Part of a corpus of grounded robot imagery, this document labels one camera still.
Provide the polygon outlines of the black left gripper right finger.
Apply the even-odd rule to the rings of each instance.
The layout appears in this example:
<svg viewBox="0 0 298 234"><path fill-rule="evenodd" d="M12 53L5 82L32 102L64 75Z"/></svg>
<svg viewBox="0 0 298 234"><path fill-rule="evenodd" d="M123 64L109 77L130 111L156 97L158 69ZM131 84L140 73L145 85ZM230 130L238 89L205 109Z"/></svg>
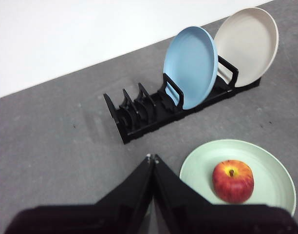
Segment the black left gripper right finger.
<svg viewBox="0 0 298 234"><path fill-rule="evenodd" d="M154 198L172 234L298 234L298 224L282 208L211 204L158 155L153 162Z"/></svg>

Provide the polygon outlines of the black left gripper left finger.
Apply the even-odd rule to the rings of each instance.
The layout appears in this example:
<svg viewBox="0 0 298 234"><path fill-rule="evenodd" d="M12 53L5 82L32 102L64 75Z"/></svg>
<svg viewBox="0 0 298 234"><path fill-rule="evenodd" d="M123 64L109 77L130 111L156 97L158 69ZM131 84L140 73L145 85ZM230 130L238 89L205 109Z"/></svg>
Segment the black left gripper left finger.
<svg viewBox="0 0 298 234"><path fill-rule="evenodd" d="M152 199L154 159L148 155L95 204L38 206L19 212L7 234L135 234Z"/></svg>

